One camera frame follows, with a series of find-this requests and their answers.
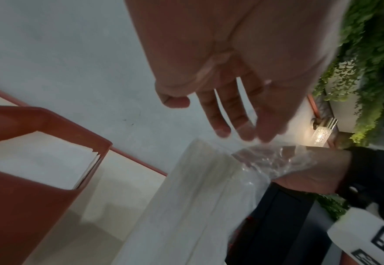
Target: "package of napkins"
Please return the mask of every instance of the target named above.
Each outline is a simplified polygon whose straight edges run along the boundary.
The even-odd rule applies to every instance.
[[[304,147],[193,141],[112,265],[222,265],[270,180],[312,164]]]

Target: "lit lamp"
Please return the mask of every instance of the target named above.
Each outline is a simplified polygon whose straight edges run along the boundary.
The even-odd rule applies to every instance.
[[[323,147],[327,139],[332,134],[333,128],[336,126],[338,120],[332,117],[325,119],[314,119],[313,129],[315,132],[311,136],[313,146]]]

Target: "red box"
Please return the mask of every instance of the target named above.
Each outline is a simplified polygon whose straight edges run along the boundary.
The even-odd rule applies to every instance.
[[[112,143],[43,108],[0,106],[0,141],[41,131],[92,148],[100,159],[77,189],[0,172],[0,265],[22,264],[91,180]]]

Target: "plastic bag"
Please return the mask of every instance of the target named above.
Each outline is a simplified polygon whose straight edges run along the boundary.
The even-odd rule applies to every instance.
[[[305,147],[193,141],[112,265],[222,265],[228,239],[270,181],[313,164]]]

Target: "white paper stack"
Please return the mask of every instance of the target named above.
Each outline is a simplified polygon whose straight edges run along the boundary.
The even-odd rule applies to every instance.
[[[224,264],[230,234],[257,205],[255,190],[260,186],[247,177],[242,163],[195,140],[112,264]]]
[[[75,189],[100,155],[43,132],[0,141],[0,171],[60,189]]]

